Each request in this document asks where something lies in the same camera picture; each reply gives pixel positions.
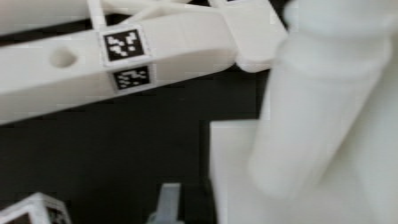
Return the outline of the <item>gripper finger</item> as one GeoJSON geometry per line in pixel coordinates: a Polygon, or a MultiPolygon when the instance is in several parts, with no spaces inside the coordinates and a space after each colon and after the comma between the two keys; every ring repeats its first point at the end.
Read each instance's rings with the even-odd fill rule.
{"type": "Polygon", "coordinates": [[[156,210],[148,215],[145,224],[184,224],[179,220],[180,184],[163,183],[157,194],[156,210]]]}

